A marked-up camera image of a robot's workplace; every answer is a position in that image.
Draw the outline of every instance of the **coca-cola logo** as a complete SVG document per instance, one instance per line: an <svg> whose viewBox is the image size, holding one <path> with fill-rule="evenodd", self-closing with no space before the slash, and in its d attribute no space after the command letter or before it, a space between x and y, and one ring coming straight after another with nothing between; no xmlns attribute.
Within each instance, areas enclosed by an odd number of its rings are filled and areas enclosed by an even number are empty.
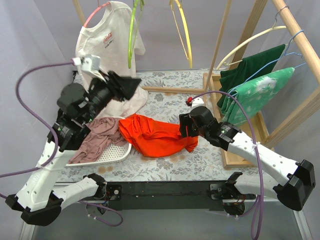
<svg viewBox="0 0 320 240"><path fill-rule="evenodd" d="M107 36L104 37L103 39L103 44L109 41L109 39L112 38L112 32L110 32Z"/></svg>

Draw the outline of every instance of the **floral tablecloth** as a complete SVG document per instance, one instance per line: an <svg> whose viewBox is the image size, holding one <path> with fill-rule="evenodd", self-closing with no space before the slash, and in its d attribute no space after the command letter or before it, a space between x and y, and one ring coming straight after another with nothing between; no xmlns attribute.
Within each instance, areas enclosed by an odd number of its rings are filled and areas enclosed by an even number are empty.
<svg viewBox="0 0 320 240"><path fill-rule="evenodd" d="M199 70L140 72L137 75L145 86L202 88L203 73ZM137 113L157 121L178 124L179 114L190 111L185 104L188 97L190 95L187 94L149 92L146 105ZM90 173L97 173L109 182L226 180L237 171L258 174L257 168L225 170L220 149L199 137L198 146L192 153L184 149L169 157L149 158L132 148L128 157L118 163L66 167L58 182L77 182Z"/></svg>

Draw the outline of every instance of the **pink cloth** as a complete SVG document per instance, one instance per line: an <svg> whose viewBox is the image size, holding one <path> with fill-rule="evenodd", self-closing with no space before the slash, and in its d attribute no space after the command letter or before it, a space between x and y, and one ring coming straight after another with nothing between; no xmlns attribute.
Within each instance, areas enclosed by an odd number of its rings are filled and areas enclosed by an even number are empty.
<svg viewBox="0 0 320 240"><path fill-rule="evenodd" d="M127 143L119 132L119 119L114 117L96 118L88 124L91 132L69 164L90 163L98 160L109 144L123 146Z"/></svg>

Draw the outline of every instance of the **blue hanger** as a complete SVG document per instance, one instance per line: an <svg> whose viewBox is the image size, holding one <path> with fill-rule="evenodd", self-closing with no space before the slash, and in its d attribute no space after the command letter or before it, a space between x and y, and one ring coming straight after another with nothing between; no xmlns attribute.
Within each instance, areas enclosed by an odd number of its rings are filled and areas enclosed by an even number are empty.
<svg viewBox="0 0 320 240"><path fill-rule="evenodd" d="M258 71L256 71L254 74L252 74L250 77L248 77L243 83L239 84L238 86L235 86L235 87L231 88L231 89L228 91L228 93L230 94L230 93L231 93L233 90L235 90L237 87L242 86L243 84L245 84L245 83L246 83L247 81L249 81L254 75L256 75L257 73L259 73L259 72L260 72L262 69L264 69L266 66L268 66L268 65L270 65L270 64L272 64L272 63L274 63L274 62L279 61L283 56L289 56L289 55L291 55L291 54L295 54L295 55L300 56L301 58L303 58L302 54L300 54L300 53L296 53L296 52L287 53L287 51L288 51L288 49L289 49L289 47L290 47L290 44L291 44L292 40L293 40L299 33L301 33L301 32L304 32L304 30L300 30L300 31L298 31L295 35L292 36L292 38L290 39L290 41L289 41L289 43L288 43L288 46L286 47L286 49L284 50L283 54L282 54L278 59L273 60L273 61L267 63L266 65L264 65L262 68L260 68ZM296 68L298 68L298 67L300 67L300 66L302 66L302 65L305 65L305 64L306 64L306 62L305 62L305 63L302 63L302 64L300 64L300 65L298 65L298 66L296 66L296 67L294 67L294 68L296 69Z"/></svg>

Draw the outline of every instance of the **white laundry basket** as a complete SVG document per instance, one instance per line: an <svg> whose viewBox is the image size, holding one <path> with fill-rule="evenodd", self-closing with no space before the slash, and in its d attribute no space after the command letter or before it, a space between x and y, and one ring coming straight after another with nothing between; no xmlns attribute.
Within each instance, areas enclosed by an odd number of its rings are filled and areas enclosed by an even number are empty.
<svg viewBox="0 0 320 240"><path fill-rule="evenodd" d="M114 116L116 119L125 119L122 116ZM117 146L110 144L102 153L101 157L97 161L67 164L66 167L82 167L98 164L110 164L124 160L130 153L131 143L127 142L123 146Z"/></svg>

